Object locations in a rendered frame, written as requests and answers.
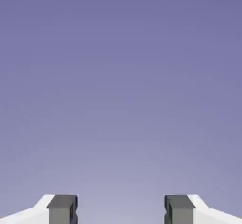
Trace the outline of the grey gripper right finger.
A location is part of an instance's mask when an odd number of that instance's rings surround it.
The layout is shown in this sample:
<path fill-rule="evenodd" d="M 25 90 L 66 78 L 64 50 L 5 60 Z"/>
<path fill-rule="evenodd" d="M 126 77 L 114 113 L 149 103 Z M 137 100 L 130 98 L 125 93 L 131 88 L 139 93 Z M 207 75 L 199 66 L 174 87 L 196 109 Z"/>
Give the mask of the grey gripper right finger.
<path fill-rule="evenodd" d="M 242 224 L 242 218 L 206 205 L 197 194 L 165 195 L 164 224 Z"/>

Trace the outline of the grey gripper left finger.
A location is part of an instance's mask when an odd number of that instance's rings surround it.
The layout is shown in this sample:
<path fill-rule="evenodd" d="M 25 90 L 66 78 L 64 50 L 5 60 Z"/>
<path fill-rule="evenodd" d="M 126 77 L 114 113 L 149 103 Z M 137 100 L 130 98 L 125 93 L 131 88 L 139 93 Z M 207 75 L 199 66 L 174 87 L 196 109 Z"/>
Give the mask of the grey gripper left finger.
<path fill-rule="evenodd" d="M 45 194 L 32 207 L 0 218 L 0 224 L 78 224 L 77 195 Z"/>

